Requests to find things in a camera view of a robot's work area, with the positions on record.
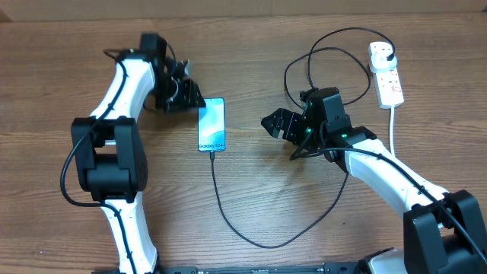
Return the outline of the Galaxy S24+ smartphone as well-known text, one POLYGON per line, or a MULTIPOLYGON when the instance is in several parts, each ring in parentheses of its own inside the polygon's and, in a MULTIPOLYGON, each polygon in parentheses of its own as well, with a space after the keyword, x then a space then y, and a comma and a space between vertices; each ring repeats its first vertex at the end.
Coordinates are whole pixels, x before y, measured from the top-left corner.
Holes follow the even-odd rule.
POLYGON ((200 152, 226 149, 225 104, 222 97, 205 98, 205 107, 198 110, 198 150, 200 152))

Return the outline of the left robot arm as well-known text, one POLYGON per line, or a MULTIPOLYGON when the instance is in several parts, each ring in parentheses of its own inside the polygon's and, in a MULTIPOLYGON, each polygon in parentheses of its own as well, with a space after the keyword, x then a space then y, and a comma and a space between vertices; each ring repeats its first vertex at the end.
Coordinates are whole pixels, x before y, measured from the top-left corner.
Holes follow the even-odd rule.
POLYGON ((189 76, 189 62, 177 61, 158 33, 143 33, 136 49, 106 49, 115 75, 90 116, 72 122, 72 150, 60 175, 60 189, 74 206, 99 208, 119 254, 116 273, 161 273, 160 256, 148 232, 143 191, 148 161, 138 117, 148 97, 164 113, 205 107, 189 76))

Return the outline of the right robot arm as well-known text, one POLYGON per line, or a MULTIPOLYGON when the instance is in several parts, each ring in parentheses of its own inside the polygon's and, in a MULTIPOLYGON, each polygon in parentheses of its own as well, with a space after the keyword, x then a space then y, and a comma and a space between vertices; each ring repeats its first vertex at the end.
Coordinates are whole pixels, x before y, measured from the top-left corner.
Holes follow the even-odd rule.
POLYGON ((354 273, 484 273, 486 227, 477 199, 418 175, 364 126, 354 127, 337 88, 300 94, 301 113, 278 108, 262 118, 274 138, 297 146, 292 160, 322 155, 366 183, 403 222, 403 248, 359 260, 354 273))

